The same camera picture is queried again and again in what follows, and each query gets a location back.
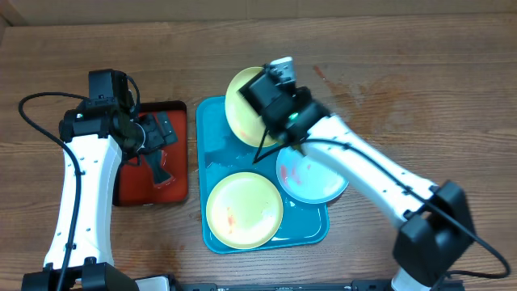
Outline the light blue plate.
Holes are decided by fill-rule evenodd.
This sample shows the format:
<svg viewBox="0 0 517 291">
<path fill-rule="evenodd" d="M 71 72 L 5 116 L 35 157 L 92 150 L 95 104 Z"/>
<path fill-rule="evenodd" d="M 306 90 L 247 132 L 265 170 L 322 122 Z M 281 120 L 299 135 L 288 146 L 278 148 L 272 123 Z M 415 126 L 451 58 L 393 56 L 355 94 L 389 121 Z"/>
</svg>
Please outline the light blue plate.
<svg viewBox="0 0 517 291">
<path fill-rule="evenodd" d="M 275 169 L 283 190 L 306 204 L 329 202 L 348 186 L 348 181 L 341 175 L 292 148 L 279 152 Z"/>
</svg>

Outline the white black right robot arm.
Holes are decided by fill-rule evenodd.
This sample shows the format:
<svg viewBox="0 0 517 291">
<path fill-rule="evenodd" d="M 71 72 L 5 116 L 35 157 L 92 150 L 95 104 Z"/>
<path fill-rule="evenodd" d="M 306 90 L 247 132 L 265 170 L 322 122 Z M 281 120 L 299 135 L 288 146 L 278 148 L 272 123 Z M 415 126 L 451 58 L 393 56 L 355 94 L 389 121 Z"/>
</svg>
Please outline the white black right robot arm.
<svg viewBox="0 0 517 291">
<path fill-rule="evenodd" d="M 302 87 L 272 87 L 255 105 L 274 137 L 300 142 L 302 152 L 343 176 L 397 229 L 394 290 L 432 290 L 472 244 L 473 219 L 464 190 L 441 186 L 398 166 Z"/>
</svg>

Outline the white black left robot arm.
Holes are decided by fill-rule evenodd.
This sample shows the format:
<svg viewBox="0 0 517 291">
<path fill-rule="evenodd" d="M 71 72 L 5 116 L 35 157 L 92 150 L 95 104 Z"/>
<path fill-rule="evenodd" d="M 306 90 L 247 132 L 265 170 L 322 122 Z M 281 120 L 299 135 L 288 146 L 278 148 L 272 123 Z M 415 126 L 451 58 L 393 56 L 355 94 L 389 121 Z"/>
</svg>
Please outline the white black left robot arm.
<svg viewBox="0 0 517 291">
<path fill-rule="evenodd" d="M 117 175 L 126 158 L 145 154 L 157 183 L 161 148 L 173 141 L 166 112 L 138 116 L 134 106 L 83 101 L 60 123 L 65 175 L 56 231 L 42 271 L 24 275 L 24 290 L 171 290 L 170 276 L 132 279 L 115 268 L 110 227 Z"/>
</svg>

